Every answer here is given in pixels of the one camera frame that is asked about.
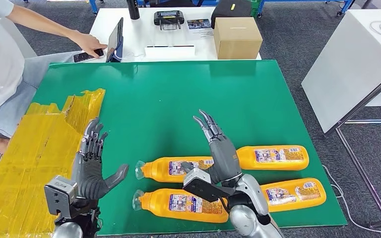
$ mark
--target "clear bottle nozzle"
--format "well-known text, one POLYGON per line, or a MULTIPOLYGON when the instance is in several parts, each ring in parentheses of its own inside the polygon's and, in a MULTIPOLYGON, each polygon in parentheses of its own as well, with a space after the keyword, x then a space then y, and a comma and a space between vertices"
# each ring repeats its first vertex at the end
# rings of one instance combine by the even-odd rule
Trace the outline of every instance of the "clear bottle nozzle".
POLYGON ((142 203, 141 200, 139 200, 140 197, 144 195, 144 192, 142 190, 137 190, 132 198, 132 208, 135 211, 142 209, 142 203))
POLYGON ((137 179, 142 179, 144 178, 144 172, 142 171, 142 167, 145 165, 145 162, 143 161, 138 161, 135 166, 135 177, 137 179))

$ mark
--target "green mat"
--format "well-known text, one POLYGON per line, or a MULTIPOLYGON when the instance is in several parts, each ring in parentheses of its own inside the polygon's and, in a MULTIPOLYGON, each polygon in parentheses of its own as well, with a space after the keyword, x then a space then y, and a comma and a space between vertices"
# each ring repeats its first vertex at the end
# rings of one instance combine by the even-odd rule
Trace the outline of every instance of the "green mat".
POLYGON ((162 218, 134 211, 137 189, 181 188, 179 183, 137 180, 138 160, 164 156, 209 156, 208 143, 192 115, 210 113, 236 148, 246 145, 297 144, 306 147, 309 166, 302 171, 245 171, 259 184, 313 177, 327 200, 317 207, 273 213, 280 227, 336 226, 347 221, 312 145, 308 132, 274 60, 81 63, 51 65, 33 99, 59 108, 68 95, 106 89, 101 109, 109 132, 103 175, 122 163, 127 178, 100 200, 100 235, 233 230, 230 222, 211 224, 162 218))

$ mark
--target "gray carpet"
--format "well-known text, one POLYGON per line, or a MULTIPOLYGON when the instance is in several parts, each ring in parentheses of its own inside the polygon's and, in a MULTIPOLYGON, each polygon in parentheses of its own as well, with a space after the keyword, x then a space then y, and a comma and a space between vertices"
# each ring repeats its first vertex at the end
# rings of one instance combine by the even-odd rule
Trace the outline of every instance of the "gray carpet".
MULTIPOLYGON (((356 0, 356 4, 362 5, 364 1, 356 0)), ((82 32, 89 32, 94 21, 91 7, 86 3, 46 3, 43 0, 31 0, 29 4, 25 4, 20 0, 15 2, 52 20, 58 19, 59 23, 82 32)), ((126 7, 126 3, 123 0, 106 0, 106 3, 98 3, 98 6, 126 7)), ((336 133, 329 138, 323 136, 319 123, 300 86, 309 68, 341 20, 341 18, 335 17, 337 11, 339 11, 339 7, 338 3, 335 2, 329 4, 323 2, 267 2, 264 7, 263 17, 257 20, 264 38, 260 54, 263 59, 276 59, 278 61, 322 163, 328 166, 344 190, 354 220, 361 225, 366 225, 370 221, 381 219, 381 213, 336 133)), ((38 33, 24 27, 19 27, 19 29, 38 55, 79 50, 78 46, 68 39, 38 33)), ((381 118, 381 108, 364 109, 356 117, 381 118)), ((351 143, 358 158, 364 163, 365 170, 381 195, 381 125, 345 125, 342 131, 351 143)), ((341 207, 343 207, 346 214, 346 209, 342 203, 341 207)), ((288 238, 381 238, 381 234, 362 230, 351 222, 344 227, 284 229, 283 232, 288 238)), ((153 237, 224 238, 238 236, 235 232, 220 232, 153 237)))

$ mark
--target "plastic bottle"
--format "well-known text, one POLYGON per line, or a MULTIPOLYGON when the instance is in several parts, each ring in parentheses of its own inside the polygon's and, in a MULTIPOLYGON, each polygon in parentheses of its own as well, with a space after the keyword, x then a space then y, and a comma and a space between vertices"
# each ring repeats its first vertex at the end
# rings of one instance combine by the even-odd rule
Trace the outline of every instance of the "plastic bottle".
POLYGON ((135 167, 137 179, 152 178, 158 182, 183 182, 185 171, 182 170, 181 162, 191 162, 194 167, 207 169, 214 164, 212 157, 162 157, 153 162, 144 163, 138 161, 135 167))
POLYGON ((301 178, 261 185, 269 212, 314 207, 326 201, 322 183, 316 178, 301 178))
POLYGON ((309 165, 308 152, 300 145, 245 146, 237 155, 244 170, 303 170, 309 165))
POLYGON ((219 200, 210 203, 182 189, 162 188, 146 193, 137 190, 132 207, 135 211, 151 211, 159 217, 199 222, 224 223, 229 219, 229 214, 219 200))
MULTIPOLYGON (((244 170, 302 170, 309 164, 306 149, 299 145, 245 146, 237 150, 240 167, 244 170)), ((158 182, 183 182, 185 172, 181 162, 206 169, 214 164, 211 157, 162 157, 153 162, 138 161, 137 179, 152 178, 158 182)))
MULTIPOLYGON (((323 204, 326 193, 316 178, 302 178, 261 185, 269 212, 290 211, 323 204)), ((137 190, 132 200, 135 211, 144 209, 156 216, 223 223, 228 213, 220 201, 209 203, 182 189, 162 188, 144 193, 137 190)))

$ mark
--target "yellow tape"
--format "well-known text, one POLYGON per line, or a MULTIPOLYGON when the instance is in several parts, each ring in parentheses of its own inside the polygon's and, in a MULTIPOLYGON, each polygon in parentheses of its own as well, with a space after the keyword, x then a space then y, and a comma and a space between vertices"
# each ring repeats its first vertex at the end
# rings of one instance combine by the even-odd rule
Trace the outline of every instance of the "yellow tape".
POLYGON ((54 176, 70 178, 88 122, 100 113, 105 90, 69 96, 56 104, 32 103, 0 160, 0 238, 50 237, 44 185, 54 176))

